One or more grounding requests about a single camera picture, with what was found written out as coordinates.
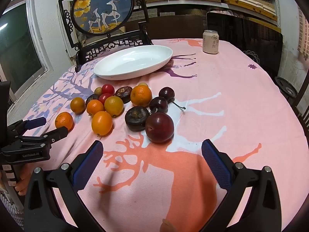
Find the window frame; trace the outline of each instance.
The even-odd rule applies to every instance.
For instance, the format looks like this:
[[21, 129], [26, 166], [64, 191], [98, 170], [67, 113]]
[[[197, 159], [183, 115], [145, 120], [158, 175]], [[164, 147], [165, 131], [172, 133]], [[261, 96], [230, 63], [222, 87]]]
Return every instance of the window frame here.
[[[37, 24], [37, 17], [35, 14], [35, 7], [34, 7], [34, 0], [12, 0], [12, 2], [9, 4], [7, 9], [3, 12], [3, 15], [10, 10], [22, 5], [26, 4], [26, 15], [27, 15], [27, 22], [28, 22], [28, 27], [29, 27], [29, 32], [32, 38], [32, 43], [34, 45], [34, 49], [37, 53], [38, 59], [41, 63], [41, 68], [35, 72], [18, 90], [16, 93], [10, 89], [10, 98], [14, 103], [27, 91], [29, 87], [31, 87], [37, 79], [41, 78], [46, 72], [48, 72], [48, 66], [47, 66], [47, 58], [43, 54], [44, 45], [42, 42], [40, 30], [38, 28]], [[0, 63], [0, 79], [2, 81], [7, 81], [4, 72], [1, 67]]]

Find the pink tablecloth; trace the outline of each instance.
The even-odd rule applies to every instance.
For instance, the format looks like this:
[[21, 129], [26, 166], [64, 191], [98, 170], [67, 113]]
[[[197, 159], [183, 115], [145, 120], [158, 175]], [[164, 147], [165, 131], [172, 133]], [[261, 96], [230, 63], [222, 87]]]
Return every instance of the pink tablecloth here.
[[[104, 81], [92, 69], [100, 58], [79, 73], [71, 68], [30, 109], [25, 119], [44, 116], [46, 126], [29, 131], [40, 135], [55, 128], [58, 113], [71, 113], [70, 101], [86, 99], [105, 83], [116, 89], [146, 82], [157, 96], [169, 86], [183, 112], [170, 104], [175, 124], [172, 142], [150, 143], [145, 132], [128, 130], [124, 114], [101, 138], [102, 158], [79, 195], [106, 231], [160, 231], [163, 219], [179, 232], [198, 231], [223, 199], [201, 157], [201, 143], [210, 138], [219, 151], [248, 168], [272, 168], [279, 189], [282, 229], [292, 220], [309, 191], [309, 151], [301, 125], [268, 74], [230, 43], [220, 41], [219, 54], [202, 52], [200, 39], [155, 40], [173, 50], [172, 60], [159, 71], [127, 81]], [[125, 105], [125, 112], [132, 107]], [[39, 163], [55, 169], [85, 152], [97, 139], [87, 113], [75, 116], [68, 137], [53, 145], [51, 159]], [[232, 219], [238, 221], [249, 191]], [[70, 223], [60, 195], [59, 205]]]

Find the can lid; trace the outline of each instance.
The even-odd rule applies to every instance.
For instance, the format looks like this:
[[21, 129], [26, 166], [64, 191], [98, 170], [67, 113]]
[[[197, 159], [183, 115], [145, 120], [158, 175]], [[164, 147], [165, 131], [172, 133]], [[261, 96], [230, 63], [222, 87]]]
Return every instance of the can lid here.
[[205, 30], [204, 32], [209, 32], [209, 33], [218, 33], [217, 31], [210, 31], [210, 30]]

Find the red tomato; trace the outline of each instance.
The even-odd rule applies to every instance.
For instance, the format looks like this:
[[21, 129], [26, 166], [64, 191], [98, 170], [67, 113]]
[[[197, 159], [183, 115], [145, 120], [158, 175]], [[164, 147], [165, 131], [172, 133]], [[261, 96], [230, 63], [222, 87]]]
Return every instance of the red tomato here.
[[104, 105], [104, 103], [105, 103], [105, 100], [107, 99], [107, 98], [109, 98], [109, 97], [111, 97], [112, 96], [112, 94], [110, 94], [110, 93], [104, 93], [104, 94], [102, 94], [100, 97], [99, 97], [99, 101], [101, 101], [101, 103]]
[[109, 93], [112, 96], [115, 95], [115, 88], [110, 84], [105, 84], [102, 86], [102, 94]]

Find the cherry stem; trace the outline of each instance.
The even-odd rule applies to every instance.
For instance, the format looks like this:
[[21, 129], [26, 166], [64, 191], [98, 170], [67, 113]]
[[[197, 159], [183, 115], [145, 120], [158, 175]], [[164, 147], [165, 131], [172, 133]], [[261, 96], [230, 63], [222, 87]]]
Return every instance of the cherry stem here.
[[177, 107], [179, 107], [180, 109], [183, 109], [185, 110], [186, 108], [185, 107], [180, 107], [178, 104], [176, 104], [174, 101], [172, 101], [173, 104], [177, 105]]

